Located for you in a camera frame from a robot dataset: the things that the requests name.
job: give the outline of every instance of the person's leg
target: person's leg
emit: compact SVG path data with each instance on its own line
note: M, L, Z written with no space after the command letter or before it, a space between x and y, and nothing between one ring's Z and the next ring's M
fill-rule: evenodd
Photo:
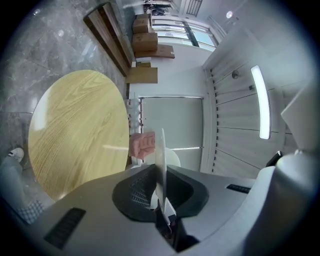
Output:
M22 157L15 155L7 156L0 165L0 196L13 209L27 206L25 203L24 185L22 182L22 167L19 164Z

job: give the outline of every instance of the wooden table top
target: wooden table top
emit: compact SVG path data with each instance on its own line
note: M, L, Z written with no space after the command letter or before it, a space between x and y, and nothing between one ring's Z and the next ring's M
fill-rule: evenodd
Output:
M57 80L32 116L28 151L37 181L54 200L126 168L129 126L114 83L92 70Z

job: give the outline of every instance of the white sneaker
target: white sneaker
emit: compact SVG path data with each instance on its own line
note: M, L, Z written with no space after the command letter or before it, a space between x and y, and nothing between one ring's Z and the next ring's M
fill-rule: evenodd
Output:
M17 159L17 161L20 163L22 158L24 158L25 152L22 148L17 147L10 151L8 154L9 157Z

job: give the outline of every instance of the pink object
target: pink object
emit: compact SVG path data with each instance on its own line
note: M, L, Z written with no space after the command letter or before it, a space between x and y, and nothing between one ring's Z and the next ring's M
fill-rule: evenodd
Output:
M144 159L155 151L156 135L153 131L134 133L129 139L129 157Z

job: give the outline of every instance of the gray marble floor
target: gray marble floor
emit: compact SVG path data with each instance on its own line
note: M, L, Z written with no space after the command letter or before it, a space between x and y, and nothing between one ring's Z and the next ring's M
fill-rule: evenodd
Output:
M121 0L42 1L16 29L0 59L0 161L11 149L24 148L25 186L31 198L45 205L52 201L41 193L28 157L29 125L44 92L60 77L89 69L108 76L126 96L125 78L83 22L106 2L111 2L122 31L131 31L135 12L123 8Z

